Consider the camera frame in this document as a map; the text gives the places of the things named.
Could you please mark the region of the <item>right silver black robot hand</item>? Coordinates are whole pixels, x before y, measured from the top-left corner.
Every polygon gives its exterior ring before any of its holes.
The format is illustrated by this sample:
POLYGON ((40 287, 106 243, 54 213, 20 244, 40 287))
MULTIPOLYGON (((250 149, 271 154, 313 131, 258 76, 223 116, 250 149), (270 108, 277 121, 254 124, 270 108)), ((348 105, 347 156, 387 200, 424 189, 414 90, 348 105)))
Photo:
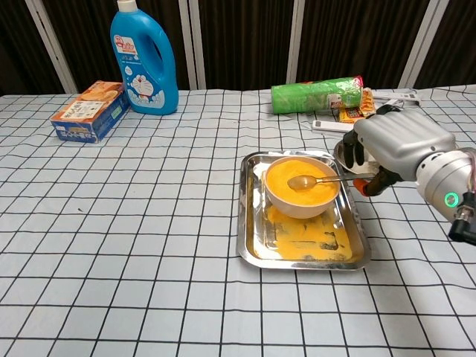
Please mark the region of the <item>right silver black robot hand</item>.
POLYGON ((455 136, 413 109, 383 105, 374 115, 354 123, 343 137, 344 161, 349 168, 364 163, 368 152, 379 163, 378 173, 354 186, 364 196, 378 196, 400 181, 417 181, 417 170, 430 155, 456 149, 455 136))

